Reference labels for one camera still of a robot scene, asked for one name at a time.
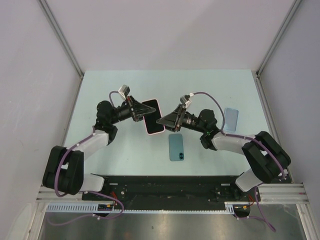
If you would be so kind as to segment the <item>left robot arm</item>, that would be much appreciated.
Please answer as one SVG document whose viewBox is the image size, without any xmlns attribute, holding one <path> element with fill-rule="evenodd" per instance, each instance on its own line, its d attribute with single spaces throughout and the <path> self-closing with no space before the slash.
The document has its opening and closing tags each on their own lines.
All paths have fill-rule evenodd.
<svg viewBox="0 0 320 240">
<path fill-rule="evenodd" d="M 89 136 L 71 147 L 56 145 L 50 151 L 42 184 L 53 189 L 58 197 L 91 191 L 98 199 L 107 199 L 111 188 L 104 184 L 102 176 L 85 174 L 85 160 L 113 142 L 118 132 L 116 123 L 127 119 L 139 122 L 145 115 L 156 111 L 132 96 L 126 97 L 119 107 L 104 100 L 98 103 L 96 109 L 96 122 Z"/>
</svg>

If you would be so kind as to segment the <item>light blue phone case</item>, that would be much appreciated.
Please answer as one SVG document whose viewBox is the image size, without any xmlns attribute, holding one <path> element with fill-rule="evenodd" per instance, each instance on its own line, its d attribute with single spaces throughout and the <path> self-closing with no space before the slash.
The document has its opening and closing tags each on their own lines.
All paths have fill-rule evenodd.
<svg viewBox="0 0 320 240">
<path fill-rule="evenodd" d="M 225 108 L 224 110 L 224 127 L 223 130 L 230 133 L 235 133 L 237 130 L 239 111 L 233 108 Z"/>
</svg>

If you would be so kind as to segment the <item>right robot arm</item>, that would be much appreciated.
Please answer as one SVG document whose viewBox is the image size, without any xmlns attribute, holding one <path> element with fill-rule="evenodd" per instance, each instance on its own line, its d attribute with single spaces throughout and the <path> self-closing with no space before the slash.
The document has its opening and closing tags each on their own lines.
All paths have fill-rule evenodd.
<svg viewBox="0 0 320 240">
<path fill-rule="evenodd" d="M 203 109 L 195 116 L 180 104 L 156 122 L 171 132 L 186 128 L 202 133 L 200 142 L 205 149 L 245 156 L 250 169 L 239 175 L 230 188 L 231 196 L 237 201 L 242 201 L 249 190 L 258 185 L 270 184 L 279 176 L 284 178 L 284 170 L 291 164 L 289 155 L 268 132 L 261 131 L 253 136 L 223 133 L 210 109 Z"/>
</svg>

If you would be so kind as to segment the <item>green phone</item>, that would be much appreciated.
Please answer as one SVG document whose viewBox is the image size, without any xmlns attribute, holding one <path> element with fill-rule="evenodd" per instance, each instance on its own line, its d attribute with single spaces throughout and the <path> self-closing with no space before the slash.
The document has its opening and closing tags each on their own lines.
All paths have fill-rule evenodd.
<svg viewBox="0 0 320 240">
<path fill-rule="evenodd" d="M 183 136 L 181 134 L 170 134 L 168 136 L 168 144 L 170 161 L 183 161 L 185 159 Z"/>
</svg>

